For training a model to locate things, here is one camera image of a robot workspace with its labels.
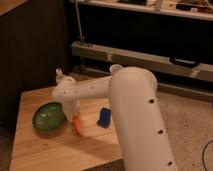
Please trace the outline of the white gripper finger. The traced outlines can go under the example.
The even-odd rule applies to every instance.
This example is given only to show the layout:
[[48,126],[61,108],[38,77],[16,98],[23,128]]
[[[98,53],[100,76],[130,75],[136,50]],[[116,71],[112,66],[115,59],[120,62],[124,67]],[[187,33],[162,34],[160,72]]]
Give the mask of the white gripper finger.
[[77,117],[79,118],[79,119],[81,119],[81,113],[80,112],[77,112]]
[[72,122],[72,115],[67,115],[66,117],[67,117],[67,120],[68,120],[69,122]]

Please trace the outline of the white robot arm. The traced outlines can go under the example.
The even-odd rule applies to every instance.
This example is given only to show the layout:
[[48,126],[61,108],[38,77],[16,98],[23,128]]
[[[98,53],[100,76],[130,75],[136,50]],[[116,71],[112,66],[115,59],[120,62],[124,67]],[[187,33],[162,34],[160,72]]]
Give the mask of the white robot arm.
[[56,83],[52,97],[69,119],[81,99],[109,100],[126,171],[178,171],[152,72],[114,64],[108,76],[79,83],[58,69]]

